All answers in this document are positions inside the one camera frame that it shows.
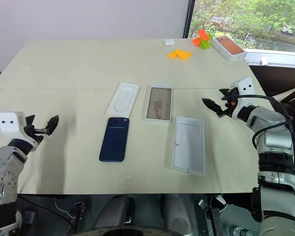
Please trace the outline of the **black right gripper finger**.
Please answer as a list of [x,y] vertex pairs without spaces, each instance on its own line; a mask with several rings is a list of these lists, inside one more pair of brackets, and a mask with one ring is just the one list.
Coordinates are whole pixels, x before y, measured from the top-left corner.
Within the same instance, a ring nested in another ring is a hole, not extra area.
[[203,103],[212,111],[214,111],[217,115],[220,115],[223,113],[223,110],[219,105],[217,105],[213,100],[209,98],[203,98]]
[[221,88],[219,91],[222,93],[222,100],[227,100],[231,98],[231,90],[229,88]]

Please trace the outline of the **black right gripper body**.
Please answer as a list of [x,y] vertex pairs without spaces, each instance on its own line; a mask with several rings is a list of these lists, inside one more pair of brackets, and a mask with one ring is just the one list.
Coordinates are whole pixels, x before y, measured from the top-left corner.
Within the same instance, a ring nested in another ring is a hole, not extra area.
[[236,96],[238,95],[238,89],[237,88],[232,88],[231,90],[231,98],[226,100],[225,106],[227,107],[222,114],[218,115],[219,118],[223,116],[229,116],[232,117],[233,112],[237,106],[238,99]]

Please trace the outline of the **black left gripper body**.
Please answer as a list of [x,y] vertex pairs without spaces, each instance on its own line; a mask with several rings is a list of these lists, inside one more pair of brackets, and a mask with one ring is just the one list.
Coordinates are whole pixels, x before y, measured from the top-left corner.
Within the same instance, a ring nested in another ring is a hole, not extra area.
[[24,131],[29,137],[33,138],[38,145],[43,141],[43,135],[48,134],[47,129],[36,129],[34,125],[26,126],[24,128]]

